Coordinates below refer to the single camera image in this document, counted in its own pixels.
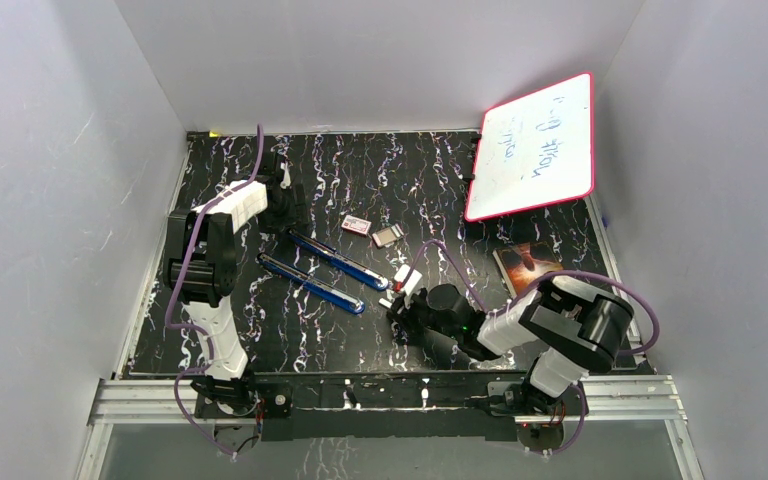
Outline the blue stapler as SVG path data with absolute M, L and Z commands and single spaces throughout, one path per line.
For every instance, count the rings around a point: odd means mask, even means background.
M 390 282 L 388 278 L 341 254 L 335 248 L 304 235 L 295 229 L 288 229 L 287 235 L 298 247 L 320 257 L 332 267 L 372 289 L 382 292 L 389 288 Z
M 315 294 L 316 296 L 332 303 L 342 310 L 354 315 L 364 312 L 366 305 L 363 300 L 351 296 L 331 285 L 324 283 L 315 276 L 310 275 L 295 266 L 284 263 L 265 253 L 259 253 L 256 257 L 257 262 L 272 273 L 278 274 L 298 286 Z

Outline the red white staple box sleeve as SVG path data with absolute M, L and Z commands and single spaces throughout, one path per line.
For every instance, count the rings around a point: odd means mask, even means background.
M 372 228 L 372 222 L 357 216 L 346 215 L 341 222 L 341 228 L 353 234 L 367 236 Z

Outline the staple box tray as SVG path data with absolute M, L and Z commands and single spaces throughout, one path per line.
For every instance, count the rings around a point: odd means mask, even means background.
M 399 225 L 385 227 L 374 232 L 371 238 L 377 248 L 385 248 L 404 237 L 404 232 Z

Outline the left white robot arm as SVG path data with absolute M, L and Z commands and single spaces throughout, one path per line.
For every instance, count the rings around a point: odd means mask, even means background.
M 291 179 L 279 154 L 259 167 L 252 182 L 234 181 L 205 205 L 172 211 L 163 256 L 163 281 L 195 326 L 208 364 L 205 374 L 228 381 L 219 400 L 235 416 L 250 414 L 259 400 L 257 387 L 241 379 L 248 355 L 230 299 L 241 251 L 239 230 L 250 221 L 266 234 L 307 228 L 304 187 Z

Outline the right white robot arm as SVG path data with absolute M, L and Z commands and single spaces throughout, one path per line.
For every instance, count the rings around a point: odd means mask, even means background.
M 408 337 L 426 331 L 446 336 L 477 361 L 545 343 L 547 351 L 533 363 L 518 396 L 531 411 L 547 414 L 583 377 L 612 370 L 634 318 L 629 302 L 595 286 L 599 278 L 590 272 L 550 272 L 490 313 L 473 308 L 452 284 L 400 291 L 387 317 Z

